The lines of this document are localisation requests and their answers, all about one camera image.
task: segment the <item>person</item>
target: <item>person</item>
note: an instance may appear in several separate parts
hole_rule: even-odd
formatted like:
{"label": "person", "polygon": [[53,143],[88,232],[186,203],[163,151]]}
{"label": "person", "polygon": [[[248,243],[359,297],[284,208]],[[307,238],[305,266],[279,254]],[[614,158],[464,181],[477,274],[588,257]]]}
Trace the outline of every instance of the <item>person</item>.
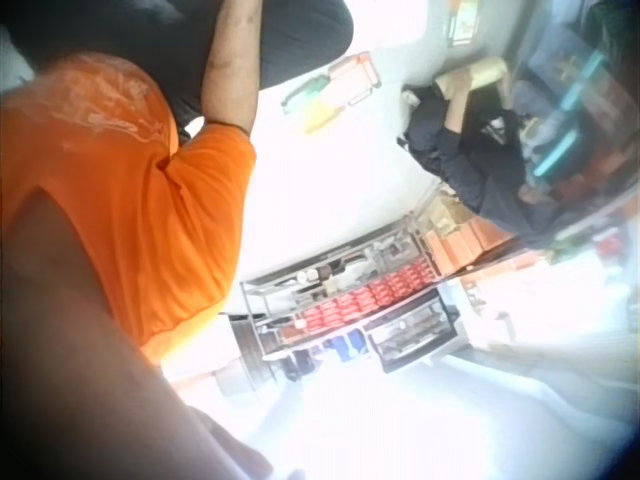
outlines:
{"label": "person", "polygon": [[262,0],[221,4],[205,126],[182,148],[162,90],[126,59],[70,55],[3,96],[4,471],[247,478],[155,365],[234,277],[261,24]]}
{"label": "person", "polygon": [[[415,110],[399,144],[471,212],[537,243],[557,208],[526,183],[510,74],[473,92],[471,84],[469,70],[462,68],[454,74],[448,102],[436,86],[405,90]],[[504,125],[502,136],[492,125],[497,119]]]}
{"label": "person", "polygon": [[[3,24],[36,72],[86,51],[124,58],[160,87],[178,127],[202,115],[202,79],[222,0],[7,0]],[[353,39],[344,0],[264,0],[260,88],[341,57]]]}

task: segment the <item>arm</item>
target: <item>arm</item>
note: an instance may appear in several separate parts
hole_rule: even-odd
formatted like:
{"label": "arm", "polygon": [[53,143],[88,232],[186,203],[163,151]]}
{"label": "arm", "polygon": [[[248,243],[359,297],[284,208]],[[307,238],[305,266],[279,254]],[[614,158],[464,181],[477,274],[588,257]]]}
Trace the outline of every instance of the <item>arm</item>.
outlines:
{"label": "arm", "polygon": [[11,460],[49,478],[247,478],[110,317],[75,230],[48,197],[25,206],[2,260]]}
{"label": "arm", "polygon": [[202,82],[207,122],[250,133],[260,82],[262,0],[224,0]]}
{"label": "arm", "polygon": [[449,109],[444,121],[447,130],[454,133],[462,132],[464,114],[467,110],[467,101],[471,91],[471,74],[468,69],[456,72],[453,78],[453,96],[449,102]]}
{"label": "arm", "polygon": [[504,120],[504,131],[507,145],[521,151],[520,146],[520,126],[518,117],[513,111],[513,95],[511,85],[511,74],[506,72],[497,84],[498,93],[502,100],[502,118]]}

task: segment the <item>yellow object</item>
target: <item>yellow object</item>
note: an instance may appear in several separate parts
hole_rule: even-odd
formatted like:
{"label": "yellow object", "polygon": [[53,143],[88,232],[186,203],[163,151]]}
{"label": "yellow object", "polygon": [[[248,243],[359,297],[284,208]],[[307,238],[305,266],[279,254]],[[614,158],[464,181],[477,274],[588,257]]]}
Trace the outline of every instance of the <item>yellow object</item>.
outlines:
{"label": "yellow object", "polygon": [[[471,73],[471,90],[497,82],[508,71],[507,64],[500,57],[485,58],[466,68]],[[436,78],[436,84],[440,87],[444,98],[447,100],[453,96],[452,79],[456,71],[445,73]]]}

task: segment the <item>floor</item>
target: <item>floor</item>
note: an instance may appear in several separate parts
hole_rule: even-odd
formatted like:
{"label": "floor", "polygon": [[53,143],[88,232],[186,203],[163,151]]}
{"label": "floor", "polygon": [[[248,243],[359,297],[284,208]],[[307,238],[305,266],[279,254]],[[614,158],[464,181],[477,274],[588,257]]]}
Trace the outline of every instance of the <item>floor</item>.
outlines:
{"label": "floor", "polygon": [[442,364],[323,368],[289,384],[248,440],[318,480],[582,480],[611,459],[540,403]]}

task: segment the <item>shelf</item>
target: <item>shelf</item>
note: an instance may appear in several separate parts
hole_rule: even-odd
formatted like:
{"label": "shelf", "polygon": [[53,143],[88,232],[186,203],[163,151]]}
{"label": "shelf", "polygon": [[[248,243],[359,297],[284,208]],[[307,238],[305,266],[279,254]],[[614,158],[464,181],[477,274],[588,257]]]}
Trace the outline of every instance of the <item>shelf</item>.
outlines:
{"label": "shelf", "polygon": [[356,291],[356,290],[358,290],[358,289],[360,289],[360,288],[366,287],[366,286],[367,286],[367,285],[369,285],[370,283],[375,282],[375,281],[377,281],[377,280],[380,280],[381,278],[384,278],[384,277],[386,277],[387,275],[392,275],[392,274],[394,274],[394,273],[396,273],[396,272],[399,272],[399,271],[400,271],[400,270],[402,270],[403,268],[405,268],[405,267],[407,267],[407,266],[411,265],[411,264],[412,264],[412,263],[414,263],[414,262],[417,262],[417,261],[418,261],[418,260],[420,260],[421,258],[422,258],[422,255],[418,254],[418,255],[416,255],[413,259],[411,259],[411,260],[407,260],[407,262],[406,262],[406,263],[403,263],[401,266],[396,267],[396,268],[394,268],[394,269],[391,269],[391,270],[389,270],[389,271],[386,271],[386,272],[384,272],[384,273],[381,273],[381,274],[379,274],[379,275],[376,275],[376,276],[375,276],[375,277],[373,277],[373,278],[370,278],[369,280],[367,280],[367,282],[366,282],[366,283],[359,284],[359,285],[354,285],[353,287],[350,287],[350,288],[348,288],[347,290],[343,290],[343,291],[338,292],[338,293],[335,293],[335,294],[333,294],[333,295],[331,295],[331,296],[329,296],[329,297],[327,297],[327,298],[323,298],[323,299],[321,299],[321,300],[317,300],[317,301],[315,301],[315,302],[313,302],[313,303],[310,303],[310,304],[308,304],[308,305],[304,305],[304,306],[301,306],[301,307],[295,308],[295,309],[290,310],[290,311],[288,311],[288,312],[277,313],[277,314],[275,314],[275,315],[271,315],[270,317],[263,318],[263,319],[261,319],[260,321],[256,322],[256,327],[262,327],[262,326],[264,326],[264,325],[268,325],[268,324],[269,324],[269,323],[271,323],[271,322],[275,322],[276,320],[280,320],[281,318],[284,318],[284,317],[290,317],[290,316],[292,316],[292,315],[296,315],[296,314],[298,314],[298,313],[302,313],[302,312],[304,312],[305,310],[309,310],[310,308],[317,307],[317,306],[319,306],[319,305],[322,305],[322,304],[323,304],[323,303],[325,303],[325,302],[329,302],[329,301],[331,301],[331,300],[334,300],[334,299],[336,299],[336,298],[338,298],[338,297],[340,297],[340,296],[342,296],[342,295],[346,295],[346,294],[351,293],[351,292],[354,292],[354,291]]}
{"label": "shelf", "polygon": [[416,298],[419,298],[420,296],[430,292],[436,287],[437,287],[437,284],[429,285],[428,287],[425,287],[424,289],[414,293],[413,295],[410,295],[409,297],[403,300],[400,300],[398,303],[394,303],[393,305],[390,305],[387,308],[384,308],[382,310],[378,310],[377,312],[372,313],[368,317],[364,317],[359,320],[354,320],[353,322],[350,322],[345,325],[341,325],[339,327],[334,327],[329,330],[317,332],[315,334],[305,337],[304,339],[298,340],[297,342],[293,342],[289,345],[283,345],[272,352],[265,353],[262,359],[267,362],[280,360],[282,358],[287,357],[289,353],[295,350],[306,350],[315,345],[321,344],[322,342],[324,342],[325,340],[328,340],[329,338],[342,335],[343,333],[347,333],[353,330],[354,328],[360,327],[361,325],[365,325],[366,323],[371,322],[383,315],[387,315],[388,313],[391,313],[395,309],[400,308],[412,302]]}
{"label": "shelf", "polygon": [[[296,277],[296,275],[298,274],[299,271],[301,270],[308,270],[310,268],[314,268],[314,267],[319,267],[322,265],[326,265],[329,262],[332,262],[334,260],[339,260],[340,258],[346,256],[346,255],[350,255],[352,253],[356,253],[358,251],[364,250],[365,248],[373,245],[374,243],[380,241],[380,239],[386,238],[386,237],[390,237],[392,235],[397,235],[401,230],[403,230],[404,228],[406,228],[406,222],[404,220],[400,220],[398,222],[394,222],[390,225],[387,225],[386,227],[383,227],[381,229],[378,229],[374,232],[371,232],[368,235],[365,235],[363,237],[360,237],[359,239],[354,240],[353,242],[350,242],[346,245],[337,247],[334,250],[331,250],[329,253],[324,253],[321,254],[315,258],[317,258],[317,261],[314,261],[312,263],[306,263],[306,262],[299,262],[295,265],[292,265],[290,267],[288,267],[287,269],[284,270],[280,270],[279,272],[275,272],[274,274],[270,274],[270,275],[265,275],[264,277],[258,278],[258,279],[253,279],[253,280],[248,280],[245,282],[242,282],[244,285],[255,285],[255,283],[258,282],[263,282],[259,285],[255,285],[252,286],[250,288],[247,288],[245,290],[245,293],[247,295],[252,295],[252,296],[266,296],[266,295],[270,295],[272,293],[281,291],[281,290],[285,290],[287,288],[291,288],[291,286],[285,287],[276,287],[277,283],[281,283],[284,282],[286,280],[289,279],[294,279]],[[363,241],[362,243],[358,243],[357,245],[353,245],[354,243],[357,243],[358,241],[362,240],[362,239],[366,239],[365,241]]]}

